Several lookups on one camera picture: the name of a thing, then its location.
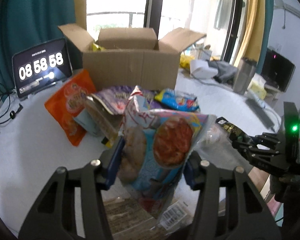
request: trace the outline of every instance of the black cable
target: black cable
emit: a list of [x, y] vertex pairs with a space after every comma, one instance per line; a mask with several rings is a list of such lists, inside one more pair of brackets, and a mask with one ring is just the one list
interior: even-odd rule
[[275, 222], [278, 223], [278, 222], [281, 221], [282, 219], [284, 219], [284, 217], [282, 217], [282, 218], [276, 220]]
[[284, 30], [285, 28], [286, 28], [286, 8], [284, 8], [284, 23], [282, 29]]
[[[3, 96], [4, 96], [5, 94], [9, 97], [9, 106], [8, 106], [6, 112], [0, 116], [0, 119], [1, 119], [3, 116], [5, 116], [5, 115], [7, 114], [7, 112], [8, 112], [9, 109], [10, 109], [10, 106], [11, 106], [11, 98], [10, 98], [10, 94], [12, 93], [12, 91], [11, 91], [11, 89], [8, 90], [8, 88], [7, 88], [4, 84], [2, 84], [1, 82], [0, 82], [0, 85], [2, 85], [2, 86], [5, 88], [5, 90], [6, 90], [5, 93], [2, 93], [2, 91], [1, 91], [1, 89], [0, 89], [0, 92], [1, 92], [0, 97], [2, 96], [2, 97], [0, 98], [0, 101], [2, 100], [2, 98], [3, 98]], [[0, 122], [0, 124], [3, 124], [3, 123], [5, 123], [5, 122], [9, 121], [10, 119], [11, 119], [11, 118], [9, 118], [8, 120], [6, 120], [6, 121], [4, 121], [4, 122]]]

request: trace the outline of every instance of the blue snack bag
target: blue snack bag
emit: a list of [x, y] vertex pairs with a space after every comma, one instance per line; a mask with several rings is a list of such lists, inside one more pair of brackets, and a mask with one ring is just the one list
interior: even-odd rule
[[178, 111], [194, 112], [199, 108], [197, 97], [187, 93], [164, 89], [154, 97], [155, 100]]
[[151, 110], [142, 93], [131, 95], [119, 130], [126, 144], [117, 176], [155, 218], [169, 206], [184, 164], [207, 120], [204, 114]]

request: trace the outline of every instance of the stainless steel bottle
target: stainless steel bottle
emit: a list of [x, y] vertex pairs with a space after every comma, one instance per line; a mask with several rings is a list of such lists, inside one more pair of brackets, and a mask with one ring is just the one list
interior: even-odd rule
[[241, 58], [238, 71], [234, 77], [233, 91], [243, 95], [247, 90], [254, 74], [256, 73], [257, 62], [248, 58]]

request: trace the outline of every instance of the teal curtain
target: teal curtain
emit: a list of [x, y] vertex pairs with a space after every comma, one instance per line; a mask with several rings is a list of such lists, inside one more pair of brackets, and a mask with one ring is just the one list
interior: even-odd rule
[[274, 5], [274, 0], [266, 0], [265, 29], [264, 29], [264, 32], [263, 32], [261, 53], [260, 53], [259, 61], [258, 61], [258, 64], [257, 64], [257, 70], [256, 70], [256, 72], [258, 74], [261, 73], [262, 67], [263, 67], [263, 64], [264, 64], [265, 58], [266, 58], [266, 52], [267, 52], [268, 41], [269, 41], [269, 34], [270, 34], [270, 29], [271, 29], [271, 24], [272, 24], [272, 17], [273, 17], [273, 5]]
[[11, 59], [15, 53], [63, 37], [58, 25], [74, 22], [74, 0], [2, 0], [0, 82], [14, 87]]

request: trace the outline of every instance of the monitor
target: monitor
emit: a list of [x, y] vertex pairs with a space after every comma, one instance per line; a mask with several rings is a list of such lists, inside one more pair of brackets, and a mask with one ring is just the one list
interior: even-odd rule
[[269, 85], [286, 92], [295, 68], [295, 65], [288, 59], [268, 49], [261, 76]]

